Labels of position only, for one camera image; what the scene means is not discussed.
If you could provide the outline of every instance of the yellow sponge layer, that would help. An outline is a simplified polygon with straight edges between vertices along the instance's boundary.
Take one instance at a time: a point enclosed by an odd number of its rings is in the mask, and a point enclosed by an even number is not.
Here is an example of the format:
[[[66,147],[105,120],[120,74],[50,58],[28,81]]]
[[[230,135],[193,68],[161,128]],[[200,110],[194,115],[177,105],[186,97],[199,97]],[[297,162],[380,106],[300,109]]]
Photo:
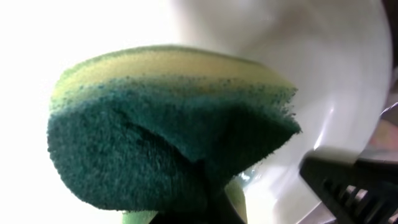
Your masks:
[[[211,83],[220,84],[221,81],[228,82],[228,88],[234,89],[260,85],[294,88],[293,84],[260,63],[186,47],[139,47],[102,55],[65,71],[53,91],[50,110],[55,113],[67,105],[65,102],[87,100],[93,94],[98,97],[100,91],[86,87],[109,86],[112,80],[119,80],[121,82],[114,84],[128,88],[134,83],[149,82],[177,91],[187,87],[186,82],[178,82],[181,78],[196,78],[194,87],[190,88],[201,94],[225,91],[211,88]]]

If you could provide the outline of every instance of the green sponge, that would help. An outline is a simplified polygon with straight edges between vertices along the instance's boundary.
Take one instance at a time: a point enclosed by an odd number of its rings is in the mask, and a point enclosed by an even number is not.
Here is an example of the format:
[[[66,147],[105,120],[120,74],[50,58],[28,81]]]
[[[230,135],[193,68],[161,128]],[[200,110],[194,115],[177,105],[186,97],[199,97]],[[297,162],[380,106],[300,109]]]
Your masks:
[[[55,86],[48,151],[65,185],[107,210],[204,211],[300,131],[295,87],[268,68],[174,46],[106,54]]]

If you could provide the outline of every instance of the white ceramic surface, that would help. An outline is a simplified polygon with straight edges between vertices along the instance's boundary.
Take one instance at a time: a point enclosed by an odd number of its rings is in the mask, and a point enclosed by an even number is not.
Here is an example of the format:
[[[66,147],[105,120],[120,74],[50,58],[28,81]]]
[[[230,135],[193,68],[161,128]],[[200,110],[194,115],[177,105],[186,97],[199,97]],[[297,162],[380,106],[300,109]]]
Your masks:
[[[295,83],[303,134],[254,166],[245,188],[250,224],[293,224],[317,205],[298,177],[302,156],[321,145],[361,151],[390,80],[389,33],[376,0],[6,1],[0,23],[1,223],[121,220],[75,198],[46,152],[52,85],[80,60],[185,44],[257,60]]]

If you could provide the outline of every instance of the sponge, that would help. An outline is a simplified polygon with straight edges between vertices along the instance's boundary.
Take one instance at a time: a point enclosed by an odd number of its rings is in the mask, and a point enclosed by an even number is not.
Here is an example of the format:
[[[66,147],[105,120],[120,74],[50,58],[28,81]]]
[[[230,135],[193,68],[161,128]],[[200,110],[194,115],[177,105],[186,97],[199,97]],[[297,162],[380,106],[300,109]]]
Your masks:
[[[204,211],[209,194],[300,132],[296,88],[265,66],[177,46],[102,55],[65,71],[50,102],[50,158],[106,210]]]

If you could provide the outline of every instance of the green scouring pad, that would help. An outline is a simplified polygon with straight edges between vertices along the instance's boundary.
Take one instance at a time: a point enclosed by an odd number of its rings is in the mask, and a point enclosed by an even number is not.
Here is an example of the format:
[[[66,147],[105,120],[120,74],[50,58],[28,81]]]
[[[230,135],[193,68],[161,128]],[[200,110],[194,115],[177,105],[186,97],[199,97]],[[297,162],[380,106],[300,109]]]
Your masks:
[[[106,210],[202,212],[209,195],[300,132],[295,87],[265,66],[176,46],[102,55],[62,74],[48,151]]]

